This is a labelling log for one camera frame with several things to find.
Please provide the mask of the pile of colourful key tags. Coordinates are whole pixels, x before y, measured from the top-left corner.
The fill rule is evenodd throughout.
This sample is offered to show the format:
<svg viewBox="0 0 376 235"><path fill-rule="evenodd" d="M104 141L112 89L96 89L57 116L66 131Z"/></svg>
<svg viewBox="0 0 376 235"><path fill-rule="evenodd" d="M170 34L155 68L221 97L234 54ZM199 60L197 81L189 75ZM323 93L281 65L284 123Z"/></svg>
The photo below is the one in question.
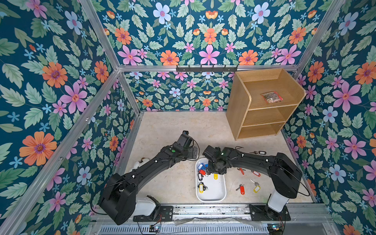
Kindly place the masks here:
<svg viewBox="0 0 376 235"><path fill-rule="evenodd" d="M196 164L197 189L199 194L208 190L217 191L220 188L219 175L209 173L209 164L199 162Z"/></svg>

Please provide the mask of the red tag key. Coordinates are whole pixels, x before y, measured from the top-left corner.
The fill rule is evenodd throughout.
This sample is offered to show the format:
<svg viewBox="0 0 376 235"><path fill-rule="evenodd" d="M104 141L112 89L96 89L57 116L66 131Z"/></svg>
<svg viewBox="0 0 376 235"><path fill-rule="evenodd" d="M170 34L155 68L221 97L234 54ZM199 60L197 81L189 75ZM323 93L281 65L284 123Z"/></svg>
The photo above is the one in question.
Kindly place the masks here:
<svg viewBox="0 0 376 235"><path fill-rule="evenodd" d="M257 172L257 171L251 171L255 176L257 176L257 177L261 177L261 174L259 173L259 172Z"/></svg>
<svg viewBox="0 0 376 235"><path fill-rule="evenodd" d="M240 167L238 167L238 170L241 172L242 175L245 175L244 170Z"/></svg>
<svg viewBox="0 0 376 235"><path fill-rule="evenodd" d="M241 195L245 195L245 188L243 184L240 184L236 191L239 191Z"/></svg>

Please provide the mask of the white storage tray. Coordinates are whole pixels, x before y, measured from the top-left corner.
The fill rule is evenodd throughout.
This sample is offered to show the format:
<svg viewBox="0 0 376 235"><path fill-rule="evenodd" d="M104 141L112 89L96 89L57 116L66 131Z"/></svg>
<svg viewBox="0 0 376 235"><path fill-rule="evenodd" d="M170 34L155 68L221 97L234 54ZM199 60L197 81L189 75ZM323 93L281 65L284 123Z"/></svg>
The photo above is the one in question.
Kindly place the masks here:
<svg viewBox="0 0 376 235"><path fill-rule="evenodd" d="M221 202L227 196L224 175L209 173L209 161L202 158L195 164L196 197L203 203Z"/></svg>

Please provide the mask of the black tag key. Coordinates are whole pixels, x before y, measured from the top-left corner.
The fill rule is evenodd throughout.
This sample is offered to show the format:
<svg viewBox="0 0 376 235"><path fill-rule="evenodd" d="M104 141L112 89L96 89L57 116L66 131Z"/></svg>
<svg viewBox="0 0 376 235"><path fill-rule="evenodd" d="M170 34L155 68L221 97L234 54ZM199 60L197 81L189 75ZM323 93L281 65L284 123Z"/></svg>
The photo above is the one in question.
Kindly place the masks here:
<svg viewBox="0 0 376 235"><path fill-rule="evenodd" d="M267 152L266 152L266 151L253 151L253 152L251 152L251 154L255 154L255 155L266 155Z"/></svg>

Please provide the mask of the yellow tag key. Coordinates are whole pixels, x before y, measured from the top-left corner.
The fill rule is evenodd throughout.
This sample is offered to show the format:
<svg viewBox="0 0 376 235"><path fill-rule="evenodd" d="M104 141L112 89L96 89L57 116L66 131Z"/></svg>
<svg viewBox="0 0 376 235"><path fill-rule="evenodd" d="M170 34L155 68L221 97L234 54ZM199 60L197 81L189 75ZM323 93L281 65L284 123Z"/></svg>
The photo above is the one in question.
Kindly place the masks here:
<svg viewBox="0 0 376 235"><path fill-rule="evenodd" d="M253 180L251 180L251 182L254 184L254 189L253 189L253 191L254 191L254 193L258 193L259 191L260 191L260 185L259 185L259 183L258 182L255 182L255 181L253 181Z"/></svg>

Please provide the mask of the wooden shelf cabinet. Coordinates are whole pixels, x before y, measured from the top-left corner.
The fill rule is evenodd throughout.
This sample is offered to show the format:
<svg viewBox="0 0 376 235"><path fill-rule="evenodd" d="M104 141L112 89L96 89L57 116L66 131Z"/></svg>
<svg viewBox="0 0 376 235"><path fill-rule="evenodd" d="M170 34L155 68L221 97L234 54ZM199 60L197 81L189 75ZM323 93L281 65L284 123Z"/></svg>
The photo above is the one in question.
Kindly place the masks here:
<svg viewBox="0 0 376 235"><path fill-rule="evenodd" d="M261 94L275 91L283 101L268 104ZM235 140L278 134L306 95L284 69L237 71L227 121Z"/></svg>

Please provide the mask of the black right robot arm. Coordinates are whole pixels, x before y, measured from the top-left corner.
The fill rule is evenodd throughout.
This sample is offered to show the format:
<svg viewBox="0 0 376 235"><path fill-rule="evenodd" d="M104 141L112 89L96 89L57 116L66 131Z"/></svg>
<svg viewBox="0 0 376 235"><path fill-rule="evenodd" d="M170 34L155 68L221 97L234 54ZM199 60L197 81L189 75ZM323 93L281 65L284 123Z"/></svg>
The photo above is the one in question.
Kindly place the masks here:
<svg viewBox="0 0 376 235"><path fill-rule="evenodd" d="M230 147L220 149L207 146L203 156L208 159L209 173L223 175L227 169L239 167L269 176L274 191L266 207L275 213L282 212L287 202L298 195L302 173L284 153L268 156L245 153Z"/></svg>

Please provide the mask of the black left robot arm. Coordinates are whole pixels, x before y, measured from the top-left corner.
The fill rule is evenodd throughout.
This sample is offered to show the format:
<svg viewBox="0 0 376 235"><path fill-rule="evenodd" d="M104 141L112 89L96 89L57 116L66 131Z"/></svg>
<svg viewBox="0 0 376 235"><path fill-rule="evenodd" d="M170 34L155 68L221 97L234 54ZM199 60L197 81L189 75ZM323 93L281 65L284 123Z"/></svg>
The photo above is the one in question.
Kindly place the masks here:
<svg viewBox="0 0 376 235"><path fill-rule="evenodd" d="M198 148L165 146L143 166L124 175L114 174L101 191L98 205L117 225L126 222L136 210L138 192L154 177L181 161L195 160Z"/></svg>

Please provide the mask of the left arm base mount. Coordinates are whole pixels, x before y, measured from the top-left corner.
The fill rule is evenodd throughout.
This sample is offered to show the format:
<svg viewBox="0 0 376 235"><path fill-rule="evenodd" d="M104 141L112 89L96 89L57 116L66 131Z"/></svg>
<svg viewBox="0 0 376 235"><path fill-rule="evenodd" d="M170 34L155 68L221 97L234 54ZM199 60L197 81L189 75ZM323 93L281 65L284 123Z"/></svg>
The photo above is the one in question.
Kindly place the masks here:
<svg viewBox="0 0 376 235"><path fill-rule="evenodd" d="M173 217L173 206L157 206L150 215L136 215L134 222L170 222Z"/></svg>

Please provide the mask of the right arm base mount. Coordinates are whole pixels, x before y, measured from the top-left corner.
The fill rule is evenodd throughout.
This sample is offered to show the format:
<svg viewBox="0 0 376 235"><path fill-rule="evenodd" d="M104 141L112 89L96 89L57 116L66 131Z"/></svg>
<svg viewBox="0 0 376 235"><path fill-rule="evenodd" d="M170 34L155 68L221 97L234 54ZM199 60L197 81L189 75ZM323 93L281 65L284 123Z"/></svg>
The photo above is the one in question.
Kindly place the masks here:
<svg viewBox="0 0 376 235"><path fill-rule="evenodd" d="M287 206L284 206L281 212L277 212L267 204L249 204L249 210L252 221L291 221Z"/></svg>

